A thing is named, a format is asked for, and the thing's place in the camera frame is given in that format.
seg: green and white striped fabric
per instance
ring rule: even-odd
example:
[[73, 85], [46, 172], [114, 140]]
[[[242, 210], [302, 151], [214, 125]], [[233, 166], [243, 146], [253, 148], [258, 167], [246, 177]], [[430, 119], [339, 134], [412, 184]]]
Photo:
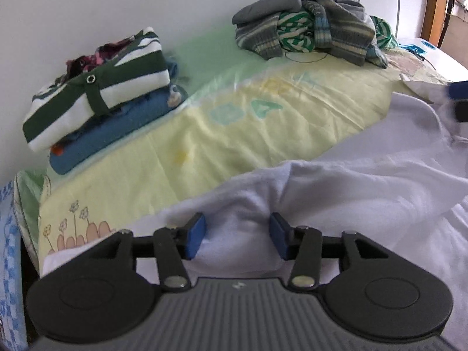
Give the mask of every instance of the green and white striped fabric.
[[34, 97], [23, 132], [34, 151], [47, 149], [126, 101], [170, 83], [161, 44], [153, 28], [135, 35], [117, 57], [63, 83], [49, 84]]
[[314, 22], [309, 12], [283, 12], [278, 20], [278, 37], [286, 51], [309, 53], [314, 50]]
[[398, 41], [393, 35], [390, 24], [382, 18], [370, 16], [375, 25], [375, 35], [377, 37], [377, 47], [379, 49], [391, 50], [398, 46]]

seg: white fabric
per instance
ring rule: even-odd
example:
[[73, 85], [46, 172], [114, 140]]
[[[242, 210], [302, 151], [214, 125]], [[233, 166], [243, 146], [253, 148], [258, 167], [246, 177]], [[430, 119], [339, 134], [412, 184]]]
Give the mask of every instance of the white fabric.
[[[289, 161], [232, 178], [210, 193], [186, 200], [131, 225], [136, 236], [183, 225], [195, 212], [207, 218], [207, 236], [190, 277], [281, 276], [282, 261], [268, 236], [277, 211], [293, 226], [324, 235], [357, 230], [441, 278], [455, 308], [444, 337], [468, 344], [468, 140], [452, 137], [427, 104], [394, 94], [387, 118], [314, 161]], [[44, 273], [86, 248], [46, 257]], [[154, 260], [137, 272], [157, 282]], [[321, 282], [337, 273], [324, 261]]]

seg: ribbed gray surface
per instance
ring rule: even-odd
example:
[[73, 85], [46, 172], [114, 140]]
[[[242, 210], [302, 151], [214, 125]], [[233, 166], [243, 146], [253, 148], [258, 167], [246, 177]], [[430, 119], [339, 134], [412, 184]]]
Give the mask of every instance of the ribbed gray surface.
[[454, 351], [439, 338], [384, 345], [338, 327], [317, 298], [289, 292], [277, 279], [201, 278], [166, 294], [137, 329], [96, 345], [39, 340], [34, 351]]

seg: white table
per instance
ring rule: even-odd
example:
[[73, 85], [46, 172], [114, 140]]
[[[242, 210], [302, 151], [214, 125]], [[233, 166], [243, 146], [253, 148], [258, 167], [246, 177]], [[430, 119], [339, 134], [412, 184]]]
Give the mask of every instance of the white table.
[[441, 49], [431, 49], [422, 43], [423, 39], [399, 39], [401, 45], [414, 44], [427, 51], [422, 56], [432, 63], [437, 72], [452, 82], [468, 80], [468, 70]]

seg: yellow spot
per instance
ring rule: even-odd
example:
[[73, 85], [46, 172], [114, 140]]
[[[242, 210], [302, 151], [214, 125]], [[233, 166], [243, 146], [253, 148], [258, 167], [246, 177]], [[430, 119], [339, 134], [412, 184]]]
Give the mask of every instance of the yellow spot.
[[188, 159], [189, 159], [189, 152], [181, 150], [175, 154], [174, 162], [175, 164], [182, 166]]

